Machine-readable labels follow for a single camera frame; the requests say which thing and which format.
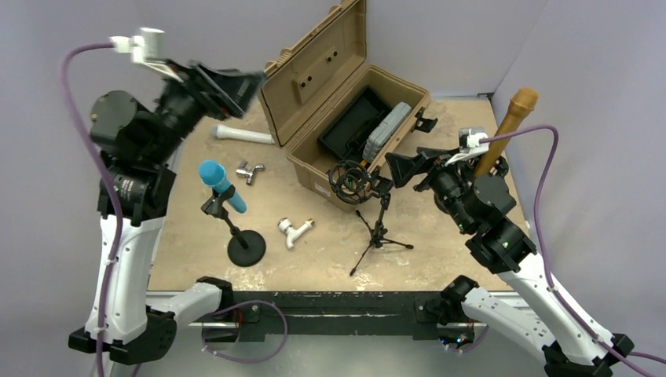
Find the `white mesh-head microphone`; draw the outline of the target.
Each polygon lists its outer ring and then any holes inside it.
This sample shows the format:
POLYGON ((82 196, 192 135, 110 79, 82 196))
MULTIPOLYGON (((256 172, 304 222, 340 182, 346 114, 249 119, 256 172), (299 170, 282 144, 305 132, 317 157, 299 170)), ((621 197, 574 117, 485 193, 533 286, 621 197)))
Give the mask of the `white mesh-head microphone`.
POLYGON ((242 130, 239 128, 234 128, 226 126, 224 124, 218 124, 212 126, 211 135, 217 139, 233 139, 238 141, 247 141, 258 144, 273 145, 274 140, 271 134, 260 133, 251 130, 242 130))

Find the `black tripod shock mount stand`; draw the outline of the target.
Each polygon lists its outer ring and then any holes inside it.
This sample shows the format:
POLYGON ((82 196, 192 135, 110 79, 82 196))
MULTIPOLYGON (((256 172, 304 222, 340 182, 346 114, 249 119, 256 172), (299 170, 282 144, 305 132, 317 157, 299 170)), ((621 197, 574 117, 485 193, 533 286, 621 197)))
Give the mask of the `black tripod shock mount stand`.
POLYGON ((336 199, 353 207, 354 214, 368 231, 368 242, 356 264, 350 269, 350 277, 357 274, 370 251, 379 250, 386 245, 409 251, 415 248, 411 243, 389 237, 385 216, 390 208, 394 182, 382 173, 380 167, 370 168, 355 160, 341 160, 328 171, 328 184, 336 199))

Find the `blue microphone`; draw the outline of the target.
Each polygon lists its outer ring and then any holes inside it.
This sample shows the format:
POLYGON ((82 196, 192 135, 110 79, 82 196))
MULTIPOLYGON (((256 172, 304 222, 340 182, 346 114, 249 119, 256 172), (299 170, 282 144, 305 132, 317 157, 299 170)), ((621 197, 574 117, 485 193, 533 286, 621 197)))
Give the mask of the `blue microphone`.
POLYGON ((244 214, 247 211, 247 205, 235 191, 235 187, 227 178, 225 168, 214 160, 205 160, 199 165, 199 177, 207 187, 212 188, 221 196, 227 197, 226 202, 238 213, 244 214))

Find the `black round-base clip stand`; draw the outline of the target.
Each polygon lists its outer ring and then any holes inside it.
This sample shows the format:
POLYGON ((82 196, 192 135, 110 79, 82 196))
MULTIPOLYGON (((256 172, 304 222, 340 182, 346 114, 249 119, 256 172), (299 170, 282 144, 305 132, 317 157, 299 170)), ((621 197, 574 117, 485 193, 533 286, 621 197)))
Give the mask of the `black round-base clip stand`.
POLYGON ((239 267, 251 267, 257 265, 265 256, 266 242, 259 232, 250 229, 242 230, 229 218, 229 211, 224 208, 224 203, 231 203, 231 198, 235 193, 234 185, 231 185, 224 193, 219 193, 213 188, 210 198, 200 209, 204 214, 224 221, 229 227, 231 238, 227 245, 227 254, 230 262, 239 267))

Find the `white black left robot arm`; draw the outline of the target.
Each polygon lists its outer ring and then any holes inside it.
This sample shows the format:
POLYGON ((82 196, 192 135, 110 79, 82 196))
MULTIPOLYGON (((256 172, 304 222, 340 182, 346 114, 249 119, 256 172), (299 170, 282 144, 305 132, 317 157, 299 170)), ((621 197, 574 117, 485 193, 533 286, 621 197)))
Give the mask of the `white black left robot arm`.
POLYGON ((158 305, 147 303, 147 287, 176 178, 170 158, 201 119, 244 117, 266 75, 195 61, 166 66, 154 110, 124 90, 109 91, 94 102, 85 136, 101 164, 102 256, 95 303, 68 345, 124 365, 156 361, 179 328, 206 315, 227 320, 234 310, 232 285, 218 278, 200 277, 158 305))

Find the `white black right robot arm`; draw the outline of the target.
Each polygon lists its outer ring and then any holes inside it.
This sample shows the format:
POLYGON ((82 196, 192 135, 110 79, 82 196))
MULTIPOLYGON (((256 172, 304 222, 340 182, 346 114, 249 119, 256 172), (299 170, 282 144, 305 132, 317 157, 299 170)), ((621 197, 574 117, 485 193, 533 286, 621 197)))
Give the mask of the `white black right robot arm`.
POLYGON ((507 161, 498 158, 490 173, 476 177, 477 158, 453 157, 452 150, 418 148, 413 157, 391 152, 386 162, 397 187, 423 176, 415 190, 433 192, 437 208, 467 236, 472 257, 512 287, 531 313, 458 276, 441 293, 441 323, 479 320, 529 352, 549 376, 612 375, 634 344, 597 323, 546 273, 536 245, 508 218, 516 202, 505 181, 507 161))

